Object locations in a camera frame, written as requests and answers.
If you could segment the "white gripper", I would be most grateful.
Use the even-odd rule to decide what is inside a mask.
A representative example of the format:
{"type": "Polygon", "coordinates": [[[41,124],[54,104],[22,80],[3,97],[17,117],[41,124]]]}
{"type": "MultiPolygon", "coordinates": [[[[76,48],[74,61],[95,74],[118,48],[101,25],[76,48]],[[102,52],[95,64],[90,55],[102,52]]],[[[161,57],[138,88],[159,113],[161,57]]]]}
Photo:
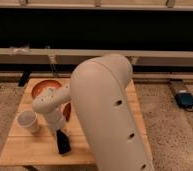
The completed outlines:
{"type": "Polygon", "coordinates": [[[52,134],[55,134],[57,130],[63,129],[66,125],[66,119],[61,117],[50,117],[49,128],[52,134]]]}

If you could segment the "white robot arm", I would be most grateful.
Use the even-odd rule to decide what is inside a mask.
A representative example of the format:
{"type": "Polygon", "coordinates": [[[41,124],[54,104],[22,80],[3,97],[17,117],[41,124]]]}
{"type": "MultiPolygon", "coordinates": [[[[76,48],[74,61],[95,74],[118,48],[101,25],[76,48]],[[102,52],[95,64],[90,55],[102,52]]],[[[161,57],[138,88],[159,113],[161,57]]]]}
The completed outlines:
{"type": "Polygon", "coordinates": [[[99,171],[155,171],[126,95],[130,61],[118,54],[88,59],[67,85],[35,98],[32,108],[49,122],[70,101],[99,171]]]}

